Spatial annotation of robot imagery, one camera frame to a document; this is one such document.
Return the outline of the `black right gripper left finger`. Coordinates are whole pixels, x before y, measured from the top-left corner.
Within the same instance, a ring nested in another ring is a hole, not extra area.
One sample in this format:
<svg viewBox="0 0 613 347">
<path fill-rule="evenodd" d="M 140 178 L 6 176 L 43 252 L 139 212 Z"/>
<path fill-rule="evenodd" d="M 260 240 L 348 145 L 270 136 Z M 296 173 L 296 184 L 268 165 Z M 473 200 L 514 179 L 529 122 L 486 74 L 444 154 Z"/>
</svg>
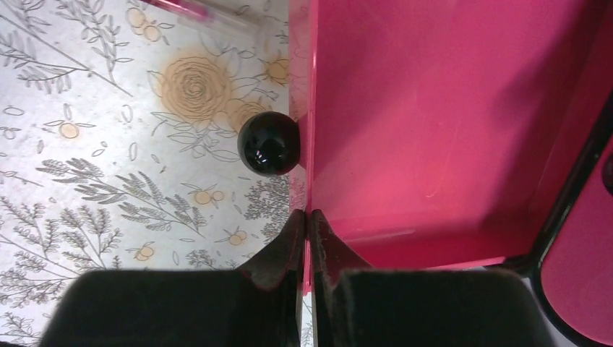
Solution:
<svg viewBox="0 0 613 347">
<path fill-rule="evenodd" d="M 42 346 L 298 346 L 305 214 L 233 270 L 96 270 L 61 300 Z"/>
</svg>

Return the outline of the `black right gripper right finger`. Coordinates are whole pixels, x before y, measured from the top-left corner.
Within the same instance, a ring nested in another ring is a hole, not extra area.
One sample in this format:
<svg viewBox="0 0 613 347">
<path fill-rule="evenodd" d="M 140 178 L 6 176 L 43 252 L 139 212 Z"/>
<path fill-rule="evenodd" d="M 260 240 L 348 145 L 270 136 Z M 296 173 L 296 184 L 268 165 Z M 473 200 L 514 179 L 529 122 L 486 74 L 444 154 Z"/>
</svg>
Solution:
<svg viewBox="0 0 613 347">
<path fill-rule="evenodd" d="M 309 216 L 316 346 L 553 346 L 521 279 L 501 270 L 377 270 Z"/>
</svg>

